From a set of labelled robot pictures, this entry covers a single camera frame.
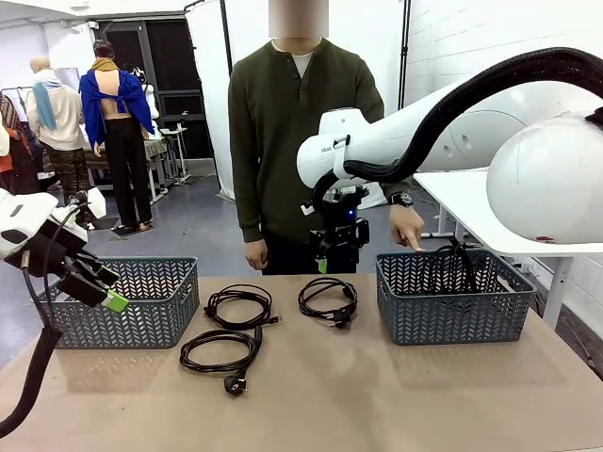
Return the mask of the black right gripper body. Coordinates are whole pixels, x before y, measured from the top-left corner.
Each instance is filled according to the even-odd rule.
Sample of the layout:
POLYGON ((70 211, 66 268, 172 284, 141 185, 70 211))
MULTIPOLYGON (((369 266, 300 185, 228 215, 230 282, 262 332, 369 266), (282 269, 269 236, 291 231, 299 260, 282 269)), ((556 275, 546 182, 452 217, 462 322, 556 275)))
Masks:
POLYGON ((363 186, 329 190, 322 200, 323 229, 334 235, 334 246, 349 245, 351 227, 358 216, 358 207, 368 195, 363 186))

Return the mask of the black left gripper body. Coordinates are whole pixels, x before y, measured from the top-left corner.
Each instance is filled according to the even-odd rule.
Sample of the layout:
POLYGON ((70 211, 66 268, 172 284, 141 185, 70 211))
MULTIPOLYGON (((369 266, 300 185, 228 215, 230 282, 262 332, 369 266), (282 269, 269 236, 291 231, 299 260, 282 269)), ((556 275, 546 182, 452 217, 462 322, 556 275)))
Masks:
POLYGON ((41 228, 17 250, 10 251, 3 261, 19 268, 23 254, 29 251, 29 273, 35 278, 54 275, 63 278, 70 271, 68 264, 88 244, 88 233, 78 225, 75 228, 59 227, 52 219, 47 219, 41 228))

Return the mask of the person's right forearm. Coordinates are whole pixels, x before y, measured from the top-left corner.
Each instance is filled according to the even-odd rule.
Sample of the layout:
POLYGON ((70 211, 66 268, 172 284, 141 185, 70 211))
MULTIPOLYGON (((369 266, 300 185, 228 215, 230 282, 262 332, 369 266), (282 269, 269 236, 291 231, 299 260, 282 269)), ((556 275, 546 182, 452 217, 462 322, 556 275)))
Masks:
POLYGON ((239 227, 245 243, 263 238, 260 233, 260 201, 257 189, 258 160, 251 154, 235 153, 233 179, 239 227))

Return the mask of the person's left forearm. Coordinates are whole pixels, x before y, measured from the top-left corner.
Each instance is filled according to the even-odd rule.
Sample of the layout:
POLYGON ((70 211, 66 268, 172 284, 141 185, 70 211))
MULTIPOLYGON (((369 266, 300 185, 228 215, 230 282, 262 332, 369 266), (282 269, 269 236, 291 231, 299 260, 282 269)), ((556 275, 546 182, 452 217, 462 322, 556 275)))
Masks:
POLYGON ((389 205, 391 205, 389 203, 389 198, 392 194, 402 191, 409 191, 411 193, 411 185, 406 180, 394 184, 380 184, 380 187, 389 205))

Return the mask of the person's left hand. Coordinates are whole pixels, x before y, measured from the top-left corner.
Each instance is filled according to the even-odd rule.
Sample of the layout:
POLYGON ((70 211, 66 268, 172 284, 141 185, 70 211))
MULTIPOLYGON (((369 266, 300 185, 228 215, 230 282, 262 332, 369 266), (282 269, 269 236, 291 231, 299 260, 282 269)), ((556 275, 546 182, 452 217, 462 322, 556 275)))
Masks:
POLYGON ((394 241, 415 252, 422 252, 419 241, 424 222, 412 206, 391 205, 389 209, 390 232, 394 241))

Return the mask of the grey perforated plastic basket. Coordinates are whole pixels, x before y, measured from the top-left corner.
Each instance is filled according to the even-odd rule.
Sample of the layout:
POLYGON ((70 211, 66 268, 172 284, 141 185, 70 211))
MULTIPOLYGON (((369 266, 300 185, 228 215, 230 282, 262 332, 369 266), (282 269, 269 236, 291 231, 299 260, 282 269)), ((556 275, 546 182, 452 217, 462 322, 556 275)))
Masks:
POLYGON ((394 344, 515 342, 537 289, 489 250, 450 244, 376 256, 377 303, 394 344))
POLYGON ((122 312, 90 308, 49 286, 64 349, 167 349, 177 345, 199 305, 195 257, 103 257, 120 275, 112 290, 128 300, 122 312))

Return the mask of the white side table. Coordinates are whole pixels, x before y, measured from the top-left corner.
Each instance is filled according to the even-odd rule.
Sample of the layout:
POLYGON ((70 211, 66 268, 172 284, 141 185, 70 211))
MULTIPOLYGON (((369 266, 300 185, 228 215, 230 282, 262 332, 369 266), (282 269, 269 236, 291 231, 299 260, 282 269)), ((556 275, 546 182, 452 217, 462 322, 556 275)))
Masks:
POLYGON ((557 258, 544 321, 554 328, 566 297, 570 273, 577 257, 603 253, 603 243, 558 245, 530 241, 508 230, 495 217, 486 195, 487 171, 472 169, 444 172, 420 172, 415 180, 457 221, 457 227, 469 232, 490 251, 511 257, 557 258))

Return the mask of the person in olive sweater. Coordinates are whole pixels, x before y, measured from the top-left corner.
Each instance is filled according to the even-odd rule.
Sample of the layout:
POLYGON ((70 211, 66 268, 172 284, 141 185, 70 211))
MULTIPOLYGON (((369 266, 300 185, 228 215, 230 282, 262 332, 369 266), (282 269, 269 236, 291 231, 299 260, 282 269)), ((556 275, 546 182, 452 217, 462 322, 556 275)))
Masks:
POLYGON ((260 233, 268 247, 263 275, 317 274, 310 232, 322 226, 301 205, 311 190, 297 171, 298 149, 318 133, 323 113, 358 108, 383 118, 372 72, 358 55, 324 38, 270 40, 234 67, 228 92, 231 159, 258 160, 260 233))

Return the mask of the mannequin with light blue scarf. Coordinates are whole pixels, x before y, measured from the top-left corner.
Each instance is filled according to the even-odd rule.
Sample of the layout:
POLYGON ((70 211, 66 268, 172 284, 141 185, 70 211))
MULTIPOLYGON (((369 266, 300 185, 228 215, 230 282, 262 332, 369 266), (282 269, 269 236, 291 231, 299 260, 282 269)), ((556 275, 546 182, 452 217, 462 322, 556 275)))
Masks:
POLYGON ((60 81, 48 57, 33 57, 30 69, 34 81, 25 101, 26 116, 57 172, 64 202, 68 203, 77 192, 90 189, 81 130, 81 97, 60 81))

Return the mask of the background work table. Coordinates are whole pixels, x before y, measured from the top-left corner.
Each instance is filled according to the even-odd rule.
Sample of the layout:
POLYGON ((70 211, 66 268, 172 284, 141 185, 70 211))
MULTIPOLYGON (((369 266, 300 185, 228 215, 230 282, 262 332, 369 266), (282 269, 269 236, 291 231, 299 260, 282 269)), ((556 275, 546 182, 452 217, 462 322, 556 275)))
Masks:
MULTIPOLYGON (((185 158, 186 130, 187 128, 173 131, 160 129, 159 138, 144 141, 151 203, 158 202, 168 194, 171 187, 183 185, 191 177, 185 158)), ((112 191, 113 184, 104 147, 101 147, 101 152, 103 154, 98 156, 88 142, 84 145, 90 185, 102 191, 112 191)))

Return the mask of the mannequin with blue shirt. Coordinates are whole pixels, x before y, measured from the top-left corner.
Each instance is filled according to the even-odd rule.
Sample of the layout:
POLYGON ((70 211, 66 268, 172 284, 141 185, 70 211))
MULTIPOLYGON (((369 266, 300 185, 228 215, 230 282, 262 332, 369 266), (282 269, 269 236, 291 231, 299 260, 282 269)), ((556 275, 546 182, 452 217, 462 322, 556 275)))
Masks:
POLYGON ((154 131, 139 79, 120 69, 110 42, 93 44, 95 60, 81 76, 79 92, 90 147, 104 156, 112 178, 120 236, 153 226, 144 141, 154 131))

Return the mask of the small white mannequin torso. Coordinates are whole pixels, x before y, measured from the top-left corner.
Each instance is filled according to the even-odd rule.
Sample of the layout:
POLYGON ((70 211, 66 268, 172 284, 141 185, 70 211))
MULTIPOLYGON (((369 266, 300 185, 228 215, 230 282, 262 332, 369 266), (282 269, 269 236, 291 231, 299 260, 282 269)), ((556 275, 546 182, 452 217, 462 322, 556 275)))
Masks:
POLYGON ((146 98, 147 104, 150 109, 151 118, 152 118, 152 126, 154 128, 154 131, 151 134, 149 134, 149 139, 150 140, 160 140, 162 138, 162 135, 159 131, 159 127, 156 122, 156 120, 159 118, 159 111, 156 107, 156 102, 155 102, 155 89, 154 89, 153 85, 147 81, 146 74, 145 74, 144 70, 141 69, 140 67, 135 66, 132 69, 131 74, 133 74, 141 83, 142 90, 145 94, 145 98, 146 98))

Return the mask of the black backdrop stand pole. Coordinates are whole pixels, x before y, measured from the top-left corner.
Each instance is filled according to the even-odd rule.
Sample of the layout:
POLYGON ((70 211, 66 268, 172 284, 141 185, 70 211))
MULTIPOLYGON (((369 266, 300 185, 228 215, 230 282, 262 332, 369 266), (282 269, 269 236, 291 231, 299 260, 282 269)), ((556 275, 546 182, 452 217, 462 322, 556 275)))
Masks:
POLYGON ((405 85, 407 76, 407 58, 410 39, 410 22, 412 0, 403 0, 402 33, 400 41, 400 63, 399 63, 399 93, 398 109, 402 109, 405 103, 405 85))
POLYGON ((185 18, 201 82, 204 114, 219 196, 235 199, 228 120, 228 88, 234 67, 233 30, 244 0, 193 0, 185 18))

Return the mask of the white backdrop screen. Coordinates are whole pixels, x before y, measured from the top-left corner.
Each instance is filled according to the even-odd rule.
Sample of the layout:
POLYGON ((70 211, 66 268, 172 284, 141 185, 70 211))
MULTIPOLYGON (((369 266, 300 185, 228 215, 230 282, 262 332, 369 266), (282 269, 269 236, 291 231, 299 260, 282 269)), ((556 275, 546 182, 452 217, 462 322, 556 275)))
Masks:
MULTIPOLYGON (((330 0, 328 40, 360 56, 384 111, 399 109, 404 0, 330 0)), ((231 67, 269 42, 269 0, 203 0, 185 14, 202 83, 221 196, 235 198, 227 93, 231 67)))

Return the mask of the black glass door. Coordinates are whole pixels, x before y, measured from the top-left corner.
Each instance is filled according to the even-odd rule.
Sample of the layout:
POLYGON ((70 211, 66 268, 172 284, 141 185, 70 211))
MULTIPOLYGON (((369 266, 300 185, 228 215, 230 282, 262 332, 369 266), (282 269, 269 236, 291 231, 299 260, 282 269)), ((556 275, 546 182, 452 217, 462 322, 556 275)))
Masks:
POLYGON ((185 129, 185 157, 213 155, 187 22, 183 18, 101 21, 95 37, 109 41, 117 65, 143 70, 154 87, 157 123, 185 129))

